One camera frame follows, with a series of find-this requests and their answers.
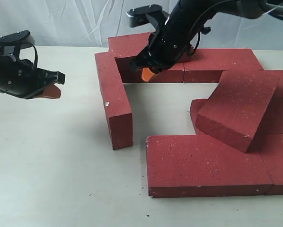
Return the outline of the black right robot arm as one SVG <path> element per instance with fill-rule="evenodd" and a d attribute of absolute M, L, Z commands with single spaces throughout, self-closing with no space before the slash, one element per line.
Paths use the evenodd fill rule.
<path fill-rule="evenodd" d="M 264 14 L 283 21 L 281 0 L 179 0 L 171 13 L 158 4 L 133 8 L 126 12 L 130 27 L 152 24 L 155 31 L 147 45 L 129 63 L 132 70 L 142 70 L 142 80 L 148 82 L 155 75 L 172 68 L 184 54 L 194 55 L 194 37 L 211 31 L 205 23 L 218 13 L 246 19 Z"/>

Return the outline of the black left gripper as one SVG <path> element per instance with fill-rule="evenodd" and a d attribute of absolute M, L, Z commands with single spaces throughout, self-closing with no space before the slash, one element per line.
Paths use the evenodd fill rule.
<path fill-rule="evenodd" d="M 14 57 L 0 54 L 0 93 L 21 99 L 61 97 L 56 84 L 65 83 L 63 73 L 40 68 L 33 70 L 27 59 L 14 60 Z"/>

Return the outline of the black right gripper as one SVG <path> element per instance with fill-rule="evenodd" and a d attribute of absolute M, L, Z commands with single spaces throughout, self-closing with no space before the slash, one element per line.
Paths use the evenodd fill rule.
<path fill-rule="evenodd" d="M 192 56 L 198 47 L 191 46 L 191 40 L 198 35 L 197 19 L 191 14 L 170 14 L 150 34 L 147 46 L 130 62 L 130 67 L 134 71 L 142 69 L 142 80 L 149 82 L 155 73 L 172 68 L 184 54 Z"/>

